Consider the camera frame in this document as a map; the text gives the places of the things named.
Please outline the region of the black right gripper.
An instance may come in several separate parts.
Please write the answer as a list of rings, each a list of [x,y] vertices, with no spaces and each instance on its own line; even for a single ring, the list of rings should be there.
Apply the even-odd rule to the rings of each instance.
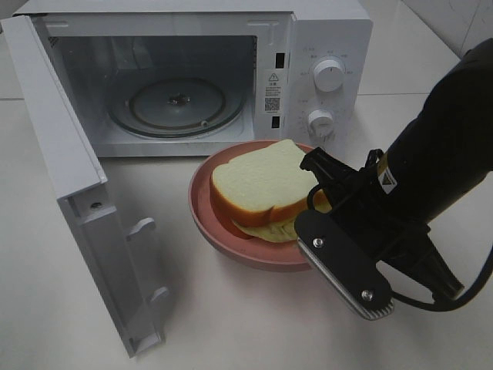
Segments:
[[[302,159],[301,169],[317,179],[315,190],[327,195],[334,222],[373,261],[383,261],[431,291],[439,301],[454,300],[463,289],[431,242],[426,222],[406,220],[384,206],[377,167],[354,170],[321,148]],[[307,198],[314,207],[314,193]]]

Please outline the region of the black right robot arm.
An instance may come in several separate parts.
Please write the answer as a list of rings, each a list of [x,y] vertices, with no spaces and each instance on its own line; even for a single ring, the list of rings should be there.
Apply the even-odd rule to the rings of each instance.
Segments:
[[[392,299],[429,311],[465,305],[491,277],[492,261],[465,288],[429,223],[492,170],[492,41],[470,49],[389,148],[370,151],[359,170],[319,148],[300,166],[331,209],[309,206],[297,217],[299,243],[342,297],[366,309]]]

